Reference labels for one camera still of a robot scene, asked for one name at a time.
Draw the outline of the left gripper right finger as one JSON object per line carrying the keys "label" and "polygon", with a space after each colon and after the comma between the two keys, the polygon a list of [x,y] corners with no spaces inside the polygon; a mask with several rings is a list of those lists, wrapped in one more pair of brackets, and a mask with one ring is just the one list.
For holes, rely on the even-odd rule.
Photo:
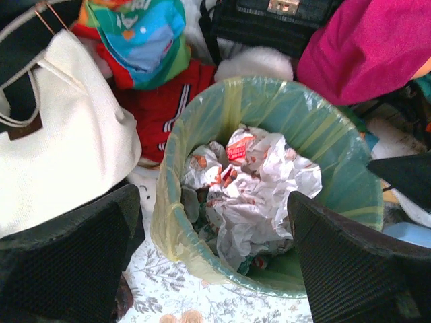
{"label": "left gripper right finger", "polygon": [[288,214],[315,322],[429,322],[430,249],[348,219],[300,192]]}

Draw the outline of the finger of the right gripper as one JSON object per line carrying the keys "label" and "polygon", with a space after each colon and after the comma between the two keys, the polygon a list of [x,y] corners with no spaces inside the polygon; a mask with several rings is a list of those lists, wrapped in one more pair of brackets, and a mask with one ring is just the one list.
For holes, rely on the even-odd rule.
{"label": "finger of the right gripper", "polygon": [[368,163],[367,168],[430,212],[430,153],[375,159]]}

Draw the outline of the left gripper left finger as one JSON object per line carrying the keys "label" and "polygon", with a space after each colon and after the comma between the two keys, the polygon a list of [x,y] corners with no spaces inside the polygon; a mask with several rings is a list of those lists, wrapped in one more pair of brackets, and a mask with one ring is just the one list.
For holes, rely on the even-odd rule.
{"label": "left gripper left finger", "polygon": [[1,239],[2,322],[118,322],[133,305],[124,271],[145,240],[139,189],[122,183]]}

